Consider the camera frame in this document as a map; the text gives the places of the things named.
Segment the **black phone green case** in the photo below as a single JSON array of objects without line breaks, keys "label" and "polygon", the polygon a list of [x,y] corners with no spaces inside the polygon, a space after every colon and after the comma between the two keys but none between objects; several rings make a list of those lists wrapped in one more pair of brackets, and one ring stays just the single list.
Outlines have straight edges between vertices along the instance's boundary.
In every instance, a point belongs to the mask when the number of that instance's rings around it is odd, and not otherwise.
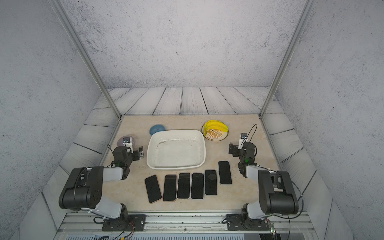
[{"label": "black phone green case", "polygon": [[231,166],[228,161],[219,162],[219,176],[221,185],[232,184]]}]

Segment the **white plastic storage box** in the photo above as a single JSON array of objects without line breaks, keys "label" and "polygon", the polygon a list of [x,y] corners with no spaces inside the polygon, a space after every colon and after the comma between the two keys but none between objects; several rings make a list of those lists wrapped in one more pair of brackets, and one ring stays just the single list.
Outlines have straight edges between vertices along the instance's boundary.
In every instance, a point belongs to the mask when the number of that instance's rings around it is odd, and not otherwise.
[{"label": "white plastic storage box", "polygon": [[206,161],[206,143],[197,130],[169,130],[152,135],[147,150],[147,165],[153,170],[186,170],[201,167]]}]

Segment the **black phone grey-green case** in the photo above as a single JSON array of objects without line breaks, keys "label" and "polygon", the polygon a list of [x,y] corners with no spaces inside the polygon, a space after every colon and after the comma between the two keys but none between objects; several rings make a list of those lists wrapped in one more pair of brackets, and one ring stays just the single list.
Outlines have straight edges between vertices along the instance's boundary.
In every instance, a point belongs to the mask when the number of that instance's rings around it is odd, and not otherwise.
[{"label": "black phone grey-green case", "polygon": [[218,194],[217,171],[205,170],[205,195],[216,196]]}]

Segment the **black phone purple case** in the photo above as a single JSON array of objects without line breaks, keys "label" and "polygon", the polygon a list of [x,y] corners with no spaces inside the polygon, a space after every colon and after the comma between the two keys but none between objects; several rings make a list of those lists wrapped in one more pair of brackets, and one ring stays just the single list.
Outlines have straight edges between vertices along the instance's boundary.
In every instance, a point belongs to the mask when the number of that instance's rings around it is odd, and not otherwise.
[{"label": "black phone purple case", "polygon": [[204,174],[193,173],[191,182],[191,199],[202,200],[204,198]]}]

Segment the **black phone cream case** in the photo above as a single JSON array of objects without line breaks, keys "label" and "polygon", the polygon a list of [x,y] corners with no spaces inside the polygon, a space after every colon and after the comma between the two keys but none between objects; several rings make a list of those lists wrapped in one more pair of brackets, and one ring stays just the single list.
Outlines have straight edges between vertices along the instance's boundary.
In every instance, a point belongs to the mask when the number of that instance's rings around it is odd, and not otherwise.
[{"label": "black phone cream case", "polygon": [[177,199],[189,199],[191,191],[191,174],[180,173],[178,179]]}]

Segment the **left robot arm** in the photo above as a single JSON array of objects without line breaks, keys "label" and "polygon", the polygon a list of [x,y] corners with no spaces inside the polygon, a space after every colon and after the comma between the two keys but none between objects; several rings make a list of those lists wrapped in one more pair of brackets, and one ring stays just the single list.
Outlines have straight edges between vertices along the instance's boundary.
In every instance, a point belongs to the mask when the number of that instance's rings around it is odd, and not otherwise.
[{"label": "left robot arm", "polygon": [[143,147],[118,146],[112,150],[110,167],[74,168],[60,194],[61,209],[89,211],[103,219],[103,231],[117,231],[134,227],[134,219],[124,204],[103,196],[103,183],[125,180],[132,162],[144,158]]}]

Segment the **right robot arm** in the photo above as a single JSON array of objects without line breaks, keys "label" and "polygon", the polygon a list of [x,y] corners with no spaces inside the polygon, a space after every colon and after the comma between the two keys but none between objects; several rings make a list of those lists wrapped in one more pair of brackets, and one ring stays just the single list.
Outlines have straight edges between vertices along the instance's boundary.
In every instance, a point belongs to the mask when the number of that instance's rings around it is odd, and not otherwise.
[{"label": "right robot arm", "polygon": [[256,163],[257,147],[245,142],[229,144],[229,154],[239,158],[240,174],[258,184],[259,199],[245,204],[241,212],[241,223],[253,220],[261,221],[268,216],[290,216],[299,212],[299,202],[294,190],[294,183],[286,171],[274,171]]}]

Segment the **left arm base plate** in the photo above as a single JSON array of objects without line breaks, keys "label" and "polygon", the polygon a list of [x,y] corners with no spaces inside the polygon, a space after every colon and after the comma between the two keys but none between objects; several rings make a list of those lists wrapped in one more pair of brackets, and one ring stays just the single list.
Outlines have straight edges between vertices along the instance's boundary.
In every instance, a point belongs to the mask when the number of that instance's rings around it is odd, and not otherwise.
[{"label": "left arm base plate", "polygon": [[102,232],[142,232],[146,215],[128,215],[117,219],[105,219]]}]

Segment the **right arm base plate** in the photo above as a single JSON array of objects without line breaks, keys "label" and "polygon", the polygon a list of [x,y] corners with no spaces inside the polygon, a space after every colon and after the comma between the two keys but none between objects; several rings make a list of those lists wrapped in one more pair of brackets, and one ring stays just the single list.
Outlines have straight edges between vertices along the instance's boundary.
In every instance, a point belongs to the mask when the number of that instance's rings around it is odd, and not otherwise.
[{"label": "right arm base plate", "polygon": [[243,218],[240,214],[227,214],[222,221],[228,231],[269,231],[269,225],[262,220]]}]

